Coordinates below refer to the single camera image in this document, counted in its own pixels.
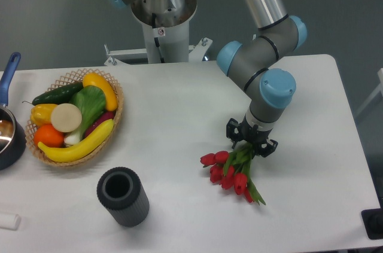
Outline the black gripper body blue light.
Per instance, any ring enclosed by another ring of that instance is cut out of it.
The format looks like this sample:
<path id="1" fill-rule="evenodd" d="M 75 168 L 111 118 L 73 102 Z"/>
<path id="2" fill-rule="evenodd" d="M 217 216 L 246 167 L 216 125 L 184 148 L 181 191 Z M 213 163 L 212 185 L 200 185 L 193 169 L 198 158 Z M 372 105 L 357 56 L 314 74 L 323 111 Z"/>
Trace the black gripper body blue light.
<path id="1" fill-rule="evenodd" d="M 260 130 L 258 125 L 250 126 L 242 121 L 238 128 L 239 142 L 249 142 L 252 145 L 263 145 L 267 143 L 271 130 Z"/>

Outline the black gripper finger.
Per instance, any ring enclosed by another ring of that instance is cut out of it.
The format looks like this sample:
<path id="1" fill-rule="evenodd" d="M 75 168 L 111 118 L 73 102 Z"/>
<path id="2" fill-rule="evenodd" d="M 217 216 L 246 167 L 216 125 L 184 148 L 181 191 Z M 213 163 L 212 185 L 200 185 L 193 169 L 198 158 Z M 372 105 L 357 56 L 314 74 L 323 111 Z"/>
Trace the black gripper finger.
<path id="1" fill-rule="evenodd" d="M 277 146 L 278 142 L 273 139 L 267 139 L 261 143 L 256 143 L 254 146 L 254 155 L 266 158 L 275 152 Z"/>
<path id="2" fill-rule="evenodd" d="M 226 137 L 232 142 L 232 149 L 234 150 L 236 144 L 241 141 L 240 124 L 234 118 L 231 118 L 226 124 Z"/>

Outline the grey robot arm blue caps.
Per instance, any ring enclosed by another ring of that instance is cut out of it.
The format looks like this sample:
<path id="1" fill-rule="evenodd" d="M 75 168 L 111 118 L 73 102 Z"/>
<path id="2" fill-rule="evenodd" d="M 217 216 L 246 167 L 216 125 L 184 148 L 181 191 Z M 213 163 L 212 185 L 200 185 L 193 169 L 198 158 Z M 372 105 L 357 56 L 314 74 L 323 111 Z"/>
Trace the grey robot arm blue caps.
<path id="1" fill-rule="evenodd" d="M 142 25 L 149 63 L 191 61 L 189 22 L 196 0 L 109 1 L 117 8 L 130 7 Z M 305 42 L 307 29 L 301 19 L 286 12 L 281 0 L 245 1 L 259 33 L 248 44 L 226 44 L 217 65 L 251 103 L 242 121 L 228 121 L 226 135 L 234 144 L 248 142 L 253 155 L 267 157 L 278 145 L 269 134 L 296 90 L 293 76 L 274 64 Z"/>

